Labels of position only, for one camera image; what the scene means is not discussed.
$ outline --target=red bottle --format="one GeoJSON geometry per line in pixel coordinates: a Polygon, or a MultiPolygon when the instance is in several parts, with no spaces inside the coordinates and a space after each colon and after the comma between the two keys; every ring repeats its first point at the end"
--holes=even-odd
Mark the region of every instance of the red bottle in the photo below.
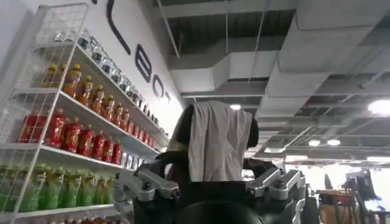
{"type": "Polygon", "coordinates": [[[46,131],[46,137],[44,143],[55,148],[61,148],[62,141],[62,129],[64,125],[63,110],[58,109],[50,119],[48,130],[46,131]]]}
{"type": "Polygon", "coordinates": [[[109,137],[107,140],[104,141],[103,144],[103,155],[102,160],[106,162],[111,162],[112,160],[112,137],[109,137]]]}
{"type": "Polygon", "coordinates": [[[93,138],[92,158],[102,160],[104,141],[103,131],[99,131],[99,134],[93,138]]]}
{"type": "Polygon", "coordinates": [[[135,124],[134,121],[129,119],[129,124],[127,125],[127,132],[131,135],[134,135],[134,129],[135,129],[135,124]]]}
{"type": "Polygon", "coordinates": [[[88,124],[87,128],[81,131],[79,145],[77,146],[77,154],[90,156],[92,139],[92,125],[88,124]]]}
{"type": "Polygon", "coordinates": [[[39,113],[38,110],[34,110],[32,114],[24,118],[23,129],[18,139],[19,143],[29,143],[32,130],[35,126],[35,123],[37,122],[38,113],[39,113]]]}
{"type": "Polygon", "coordinates": [[[65,138],[62,142],[62,149],[70,152],[76,152],[79,143],[80,125],[79,118],[75,117],[73,122],[67,125],[65,138]]]}
{"type": "Polygon", "coordinates": [[[30,142],[37,143],[39,141],[39,138],[42,135],[44,123],[46,123],[47,119],[48,119],[47,113],[38,115],[37,122],[35,123],[35,127],[33,127],[32,129],[30,142]]]}
{"type": "Polygon", "coordinates": [[[122,148],[121,148],[120,141],[118,140],[118,142],[113,146],[111,163],[119,165],[121,160],[122,160],[122,148]]]}

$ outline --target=pipe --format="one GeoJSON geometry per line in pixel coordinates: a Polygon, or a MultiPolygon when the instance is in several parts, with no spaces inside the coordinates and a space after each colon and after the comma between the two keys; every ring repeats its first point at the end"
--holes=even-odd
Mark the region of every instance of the pipe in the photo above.
{"type": "Polygon", "coordinates": [[[169,26],[168,20],[166,19],[166,16],[165,16],[165,13],[164,13],[164,10],[163,10],[163,4],[161,3],[161,0],[157,0],[157,4],[158,4],[158,6],[160,8],[161,16],[163,17],[163,21],[164,21],[166,29],[168,31],[169,38],[171,39],[171,43],[172,43],[173,49],[175,50],[176,57],[180,59],[179,50],[177,49],[177,46],[176,46],[175,39],[173,37],[171,28],[169,26]]]}

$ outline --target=ceiling beam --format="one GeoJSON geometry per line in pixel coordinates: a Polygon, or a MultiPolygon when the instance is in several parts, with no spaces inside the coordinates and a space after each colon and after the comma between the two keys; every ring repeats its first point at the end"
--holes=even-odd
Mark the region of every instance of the ceiling beam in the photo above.
{"type": "MultiPolygon", "coordinates": [[[[203,2],[194,4],[170,5],[164,7],[165,17],[179,18],[189,16],[223,15],[225,13],[262,12],[267,0],[231,0],[221,2],[203,2]]],[[[297,8],[298,0],[269,1],[268,10],[291,10],[297,8]]]]}

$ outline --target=bright light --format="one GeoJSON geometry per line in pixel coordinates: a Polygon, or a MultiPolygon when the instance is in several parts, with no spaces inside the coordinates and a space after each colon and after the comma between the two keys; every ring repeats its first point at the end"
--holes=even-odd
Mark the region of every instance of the bright light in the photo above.
{"type": "Polygon", "coordinates": [[[241,105],[240,104],[231,104],[231,109],[233,109],[233,110],[239,110],[239,109],[241,109],[241,105]]]}
{"type": "Polygon", "coordinates": [[[319,146],[319,144],[321,144],[320,140],[310,140],[309,141],[309,145],[312,147],[317,147],[317,146],[319,146]]]}
{"type": "Polygon", "coordinates": [[[390,116],[390,100],[376,100],[368,105],[371,113],[390,116]]]}
{"type": "Polygon", "coordinates": [[[340,145],[340,140],[337,140],[337,139],[330,139],[327,141],[328,145],[330,146],[337,146],[337,145],[340,145]]]}
{"type": "Polygon", "coordinates": [[[286,156],[286,162],[294,162],[300,160],[306,160],[308,157],[303,155],[289,155],[286,156]]]}
{"type": "Polygon", "coordinates": [[[379,162],[379,163],[390,163],[390,157],[369,156],[369,157],[367,157],[367,161],[379,162]]]}

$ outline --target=bottle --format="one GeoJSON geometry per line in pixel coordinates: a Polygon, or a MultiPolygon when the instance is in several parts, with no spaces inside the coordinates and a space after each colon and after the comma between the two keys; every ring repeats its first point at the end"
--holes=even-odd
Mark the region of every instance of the bottle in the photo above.
{"type": "Polygon", "coordinates": [[[103,204],[110,205],[114,203],[113,199],[113,191],[114,191],[114,179],[110,177],[110,179],[107,180],[105,187],[103,189],[103,204]]]}
{"type": "Polygon", "coordinates": [[[103,154],[102,154],[102,160],[105,162],[111,162],[112,160],[112,137],[110,136],[108,139],[104,141],[103,144],[103,154]]]}
{"type": "Polygon", "coordinates": [[[122,130],[127,131],[127,124],[129,123],[129,119],[130,119],[129,109],[124,109],[122,113],[121,122],[119,123],[119,127],[122,130]]]}
{"type": "Polygon", "coordinates": [[[97,44],[92,50],[92,60],[96,62],[97,65],[102,63],[103,59],[103,48],[100,44],[97,44]]]}
{"type": "Polygon", "coordinates": [[[101,115],[104,118],[106,118],[108,121],[112,120],[114,104],[115,104],[115,101],[114,101],[113,95],[109,95],[108,97],[106,97],[104,99],[104,103],[102,105],[101,115]]]}
{"type": "Polygon", "coordinates": [[[59,167],[57,170],[52,170],[50,167],[46,169],[46,181],[44,182],[44,191],[40,195],[39,208],[41,210],[49,210],[58,208],[60,190],[64,180],[64,170],[59,167]]]}
{"type": "Polygon", "coordinates": [[[32,130],[35,127],[35,123],[38,119],[39,110],[33,110],[33,112],[24,118],[23,129],[18,138],[19,143],[29,143],[31,139],[32,130]]]}
{"type": "Polygon", "coordinates": [[[61,133],[64,126],[63,110],[57,109],[52,115],[49,123],[49,127],[46,131],[46,137],[44,143],[46,145],[60,148],[61,147],[61,133]]]}
{"type": "MultiPolygon", "coordinates": [[[[14,187],[20,187],[21,189],[26,175],[27,168],[19,172],[18,177],[16,179],[18,179],[18,182],[20,184],[17,184],[19,186],[14,184],[14,187]]],[[[19,208],[20,212],[36,211],[38,209],[38,202],[45,180],[46,166],[44,164],[39,164],[38,166],[34,167],[33,173],[28,180],[26,191],[24,192],[24,197],[19,208]]]]}
{"type": "Polygon", "coordinates": [[[112,61],[110,58],[106,57],[102,62],[102,69],[105,72],[106,75],[111,74],[112,69],[112,61]]]}
{"type": "Polygon", "coordinates": [[[45,70],[42,78],[41,87],[50,88],[53,84],[54,76],[56,75],[58,67],[56,64],[50,64],[50,66],[45,70]]]}
{"type": "Polygon", "coordinates": [[[81,131],[77,154],[83,156],[91,155],[91,143],[93,139],[92,125],[88,124],[87,128],[81,131]]]}
{"type": "Polygon", "coordinates": [[[105,188],[105,179],[103,176],[100,176],[100,179],[97,181],[95,195],[93,199],[94,205],[103,205],[104,188],[105,188]]]}
{"type": "Polygon", "coordinates": [[[67,95],[75,98],[80,79],[81,66],[80,64],[75,64],[66,75],[63,91],[67,93],[67,95]]]}
{"type": "Polygon", "coordinates": [[[113,114],[114,114],[114,116],[112,118],[112,122],[116,126],[120,127],[121,126],[121,121],[122,121],[122,114],[123,114],[122,103],[116,104],[113,114]]]}
{"type": "Polygon", "coordinates": [[[92,158],[102,160],[104,141],[103,131],[99,131],[99,134],[93,138],[92,158]]]}
{"type": "Polygon", "coordinates": [[[120,140],[113,146],[111,163],[119,165],[122,160],[122,148],[120,140]]]}
{"type": "Polygon", "coordinates": [[[77,43],[82,49],[87,50],[89,48],[90,42],[91,42],[91,36],[88,33],[88,31],[84,29],[83,31],[81,31],[77,43]]]}
{"type": "Polygon", "coordinates": [[[75,117],[73,122],[66,128],[65,140],[62,144],[62,149],[69,152],[76,152],[79,143],[80,126],[79,118],[75,117]]]}
{"type": "Polygon", "coordinates": [[[103,98],[104,98],[103,86],[99,85],[97,86],[97,89],[93,93],[92,101],[91,101],[91,109],[97,112],[98,114],[100,114],[102,111],[103,98]]]}
{"type": "Polygon", "coordinates": [[[94,173],[90,172],[88,175],[82,178],[77,205],[78,206],[92,205],[95,188],[96,188],[96,179],[94,173]]]}
{"type": "Polygon", "coordinates": [[[92,89],[93,89],[92,77],[90,75],[87,75],[85,81],[81,83],[80,91],[78,92],[77,95],[77,100],[86,107],[90,106],[92,89]]]}

